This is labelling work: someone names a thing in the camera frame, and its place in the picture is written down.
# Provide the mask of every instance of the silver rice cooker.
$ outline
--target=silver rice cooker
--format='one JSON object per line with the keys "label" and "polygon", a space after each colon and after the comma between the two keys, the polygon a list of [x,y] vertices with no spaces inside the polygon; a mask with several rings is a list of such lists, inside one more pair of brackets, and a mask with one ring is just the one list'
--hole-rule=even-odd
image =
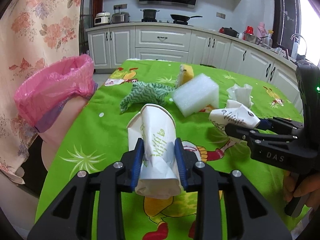
{"label": "silver rice cooker", "polygon": [[129,22],[129,13],[117,12],[112,15],[111,23],[127,23]]}
{"label": "silver rice cooker", "polygon": [[103,24],[110,24],[110,13],[101,12],[97,13],[95,19],[94,19],[94,25],[103,25]]}

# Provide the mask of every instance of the red cup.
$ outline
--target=red cup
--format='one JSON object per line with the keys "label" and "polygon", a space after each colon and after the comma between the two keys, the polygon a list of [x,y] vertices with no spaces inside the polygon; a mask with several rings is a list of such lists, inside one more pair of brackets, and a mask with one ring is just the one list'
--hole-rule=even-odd
{"label": "red cup", "polygon": [[253,27],[247,26],[247,29],[246,29],[245,33],[249,33],[249,34],[253,35]]}

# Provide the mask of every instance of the sponge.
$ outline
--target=sponge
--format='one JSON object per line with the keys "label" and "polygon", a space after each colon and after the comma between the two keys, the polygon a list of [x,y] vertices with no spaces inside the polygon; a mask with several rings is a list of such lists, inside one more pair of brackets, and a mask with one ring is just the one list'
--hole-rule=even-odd
{"label": "sponge", "polygon": [[184,83],[187,83],[189,80],[193,79],[194,74],[193,74],[193,69],[191,66],[186,65],[186,64],[181,64],[180,65],[180,72],[177,77],[176,81],[176,88],[180,87]]}
{"label": "sponge", "polygon": [[202,73],[177,88],[172,99],[184,117],[199,112],[207,105],[219,108],[219,85]]}

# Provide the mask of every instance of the human hand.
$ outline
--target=human hand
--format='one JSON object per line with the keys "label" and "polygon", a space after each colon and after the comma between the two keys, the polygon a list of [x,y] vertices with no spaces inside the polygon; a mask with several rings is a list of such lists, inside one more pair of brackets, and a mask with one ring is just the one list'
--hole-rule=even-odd
{"label": "human hand", "polygon": [[320,172],[306,177],[294,190],[296,183],[297,180],[290,176],[290,172],[285,171],[283,177],[284,200],[290,202],[293,197],[301,197],[311,193],[306,206],[316,210],[320,205]]}

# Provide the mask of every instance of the metal screw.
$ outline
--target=metal screw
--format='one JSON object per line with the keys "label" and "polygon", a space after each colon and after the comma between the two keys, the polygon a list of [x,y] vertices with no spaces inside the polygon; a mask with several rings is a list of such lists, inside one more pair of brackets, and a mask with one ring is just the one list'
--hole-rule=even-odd
{"label": "metal screw", "polygon": [[241,173],[241,171],[234,170],[234,171],[232,171],[232,175],[238,178],[242,175],[242,173]]}
{"label": "metal screw", "polygon": [[83,177],[85,177],[87,175],[87,172],[86,171],[79,171],[78,173],[77,173],[77,176],[79,177],[79,178],[83,178]]}
{"label": "metal screw", "polygon": [[113,164],[113,166],[116,168],[116,169],[119,169],[119,168],[122,168],[123,167],[123,163],[122,162],[115,162]]}
{"label": "metal screw", "polygon": [[196,167],[201,169],[201,168],[204,168],[205,164],[204,162],[196,162]]}

